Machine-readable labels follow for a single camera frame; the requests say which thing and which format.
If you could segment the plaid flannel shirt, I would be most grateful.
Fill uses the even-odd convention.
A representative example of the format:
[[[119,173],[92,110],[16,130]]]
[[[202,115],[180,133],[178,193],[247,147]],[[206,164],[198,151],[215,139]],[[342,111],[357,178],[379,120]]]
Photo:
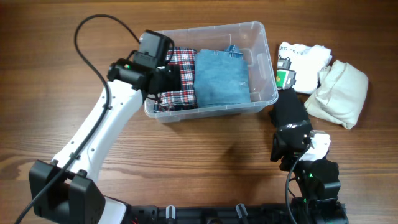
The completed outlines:
[[[197,51],[188,47],[175,47],[167,53],[171,65],[180,67],[181,90],[161,93],[161,102],[156,102],[156,113],[165,111],[191,110],[197,108],[197,98],[194,90],[195,55]]]

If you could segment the black taped garment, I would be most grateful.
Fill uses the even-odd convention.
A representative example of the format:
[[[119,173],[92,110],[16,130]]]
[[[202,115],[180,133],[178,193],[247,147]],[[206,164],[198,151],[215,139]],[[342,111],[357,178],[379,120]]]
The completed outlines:
[[[308,113],[294,89],[282,90],[269,112],[272,124],[280,141],[288,147],[304,150],[305,137],[313,129]]]

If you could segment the blue denim jeans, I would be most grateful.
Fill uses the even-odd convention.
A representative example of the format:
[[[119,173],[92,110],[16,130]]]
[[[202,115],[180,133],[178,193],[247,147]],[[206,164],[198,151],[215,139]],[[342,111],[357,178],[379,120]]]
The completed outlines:
[[[199,108],[249,103],[248,64],[237,45],[195,55],[194,90]]]

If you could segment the beige cloth garment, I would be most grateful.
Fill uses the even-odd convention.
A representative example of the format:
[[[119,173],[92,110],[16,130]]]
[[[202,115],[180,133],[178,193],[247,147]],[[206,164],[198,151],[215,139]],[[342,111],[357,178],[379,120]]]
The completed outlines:
[[[318,73],[320,86],[304,103],[309,115],[352,129],[366,100],[369,80],[349,63],[336,60]]]

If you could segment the white pixel-print t-shirt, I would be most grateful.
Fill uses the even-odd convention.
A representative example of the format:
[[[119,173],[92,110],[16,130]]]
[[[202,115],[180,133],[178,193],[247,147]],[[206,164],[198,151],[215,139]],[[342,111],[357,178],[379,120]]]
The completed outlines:
[[[309,47],[283,42],[278,49],[276,86],[311,95],[318,87],[319,71],[331,60],[331,49],[322,45]]]

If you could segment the clear plastic storage container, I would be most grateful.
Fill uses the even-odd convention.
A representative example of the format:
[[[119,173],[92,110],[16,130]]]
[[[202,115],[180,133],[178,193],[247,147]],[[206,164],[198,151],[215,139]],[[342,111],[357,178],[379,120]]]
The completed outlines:
[[[264,25],[258,21],[164,30],[176,45],[183,89],[146,100],[144,111],[161,123],[257,113],[278,97]]]

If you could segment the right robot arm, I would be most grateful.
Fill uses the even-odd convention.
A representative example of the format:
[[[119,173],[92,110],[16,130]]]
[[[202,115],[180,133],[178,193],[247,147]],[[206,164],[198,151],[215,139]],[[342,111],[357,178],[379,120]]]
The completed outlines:
[[[287,171],[284,195],[291,223],[348,224],[345,206],[338,201],[341,188],[338,164],[326,158],[330,135],[312,130],[302,139],[304,150],[289,146],[278,133],[272,153]]]

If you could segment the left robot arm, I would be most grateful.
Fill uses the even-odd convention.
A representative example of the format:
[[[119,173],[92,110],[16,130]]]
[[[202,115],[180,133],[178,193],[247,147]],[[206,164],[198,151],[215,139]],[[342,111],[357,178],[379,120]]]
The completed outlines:
[[[97,186],[103,162],[126,123],[148,95],[180,90],[179,65],[113,63],[100,99],[71,141],[51,162],[29,171],[34,213],[55,223],[123,223],[129,205]]]

